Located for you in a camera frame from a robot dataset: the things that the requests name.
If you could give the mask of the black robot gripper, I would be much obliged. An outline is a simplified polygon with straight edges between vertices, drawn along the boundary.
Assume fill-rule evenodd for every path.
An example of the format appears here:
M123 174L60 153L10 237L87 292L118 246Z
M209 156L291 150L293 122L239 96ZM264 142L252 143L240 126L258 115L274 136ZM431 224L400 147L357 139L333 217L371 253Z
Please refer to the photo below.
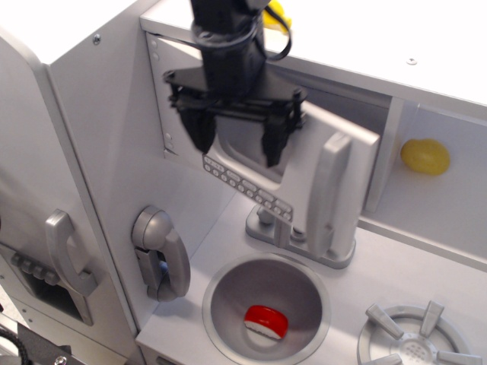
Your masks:
M286 57L290 47L269 55L260 22L214 30L194 22L191 36L202 65L166 71L164 81L172 91L170 105L195 148L209 152L219 116L246 119L263 125L267 167L278 165L292 129L302 124L305 93L273 74L268 63Z

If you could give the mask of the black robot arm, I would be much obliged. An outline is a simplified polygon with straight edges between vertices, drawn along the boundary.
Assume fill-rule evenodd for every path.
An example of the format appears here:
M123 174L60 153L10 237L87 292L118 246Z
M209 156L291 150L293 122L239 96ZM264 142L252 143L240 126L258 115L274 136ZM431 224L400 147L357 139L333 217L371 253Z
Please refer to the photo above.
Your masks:
M164 73L170 105L177 110L193 145L208 153L216 136L216 119L225 116L258 122L268 167L279 164L289 136L301 127L306 94L276 75L268 65L286 57L291 44L276 56L264 46L263 13L280 24L283 17L268 1L193 1L192 38L202 66Z

